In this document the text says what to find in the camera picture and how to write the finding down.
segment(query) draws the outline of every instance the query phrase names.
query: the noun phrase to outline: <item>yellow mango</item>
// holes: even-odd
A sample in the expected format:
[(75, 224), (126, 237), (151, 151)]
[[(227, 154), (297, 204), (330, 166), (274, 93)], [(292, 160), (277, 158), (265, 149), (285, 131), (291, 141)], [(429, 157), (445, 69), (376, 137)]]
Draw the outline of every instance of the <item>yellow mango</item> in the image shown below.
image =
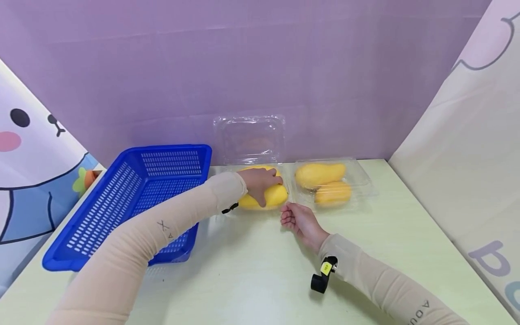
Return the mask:
[(323, 184), (339, 181), (345, 175), (344, 164), (308, 163), (296, 170), (296, 183), (303, 188), (316, 189)]
[(317, 206), (337, 206), (348, 202), (351, 196), (352, 188), (349, 184), (344, 181), (333, 181), (318, 188), (314, 202)]
[[(248, 170), (251, 168), (265, 168), (267, 170), (273, 169), (271, 166), (250, 166), (246, 167), (244, 170)], [(280, 171), (276, 168), (276, 176), (280, 176)], [(247, 210), (272, 210), (277, 209), (279, 206), (281, 206), (285, 201), (287, 201), (287, 198), (289, 197), (289, 194), (287, 193), (287, 190), (284, 185), (282, 184), (276, 184), (271, 187), (269, 187), (265, 193), (265, 201), (266, 206), (261, 207), (258, 202), (253, 199), (253, 197), (249, 194), (244, 195), (240, 200), (238, 200), (238, 205)]]

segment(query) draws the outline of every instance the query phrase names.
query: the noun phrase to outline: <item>beige arm sleeve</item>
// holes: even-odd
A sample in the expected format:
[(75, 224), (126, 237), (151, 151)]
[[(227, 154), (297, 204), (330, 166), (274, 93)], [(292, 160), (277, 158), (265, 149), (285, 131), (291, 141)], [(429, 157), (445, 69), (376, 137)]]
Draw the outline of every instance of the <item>beige arm sleeve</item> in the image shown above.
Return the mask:
[(124, 324), (160, 249), (195, 223), (229, 208), (246, 193), (236, 173), (222, 173), (116, 228), (67, 288), (47, 324)]
[(319, 257), (338, 259), (336, 275), (403, 325), (467, 325), (436, 296), (401, 272), (365, 254), (340, 235), (330, 235)]

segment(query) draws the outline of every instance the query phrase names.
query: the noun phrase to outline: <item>left hand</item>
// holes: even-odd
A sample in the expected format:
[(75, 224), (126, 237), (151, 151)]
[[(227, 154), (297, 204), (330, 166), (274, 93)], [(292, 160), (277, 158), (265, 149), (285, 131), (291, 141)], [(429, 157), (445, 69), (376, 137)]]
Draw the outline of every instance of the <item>left hand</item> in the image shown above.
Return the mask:
[(264, 192), (276, 184), (283, 184), (283, 179), (276, 176), (276, 169), (250, 168), (237, 172), (248, 188), (248, 194), (255, 199), (261, 207), (267, 204)]
[(282, 206), (280, 211), (282, 226), (291, 229), (305, 246), (318, 254), (330, 234), (320, 226), (314, 212), (304, 205), (291, 202)]

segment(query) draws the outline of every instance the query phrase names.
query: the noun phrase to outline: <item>bunny eye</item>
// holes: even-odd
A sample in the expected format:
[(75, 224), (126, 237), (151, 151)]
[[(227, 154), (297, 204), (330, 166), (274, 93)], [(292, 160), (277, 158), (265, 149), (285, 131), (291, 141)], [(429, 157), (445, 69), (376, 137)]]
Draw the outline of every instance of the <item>bunny eye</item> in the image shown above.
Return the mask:
[(11, 120), (19, 127), (28, 127), (31, 123), (29, 115), (19, 108), (11, 110)]

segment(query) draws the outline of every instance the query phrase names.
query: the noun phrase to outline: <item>blue plastic basket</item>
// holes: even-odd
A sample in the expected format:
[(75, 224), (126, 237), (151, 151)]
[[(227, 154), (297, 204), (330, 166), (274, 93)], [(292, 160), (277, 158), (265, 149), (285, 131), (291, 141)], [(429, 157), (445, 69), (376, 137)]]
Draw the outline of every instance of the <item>blue plastic basket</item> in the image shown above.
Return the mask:
[[(43, 257), (49, 271), (79, 271), (118, 225), (204, 183), (210, 169), (207, 145), (153, 146), (123, 151), (74, 213)], [(198, 224), (150, 262), (186, 261)]]

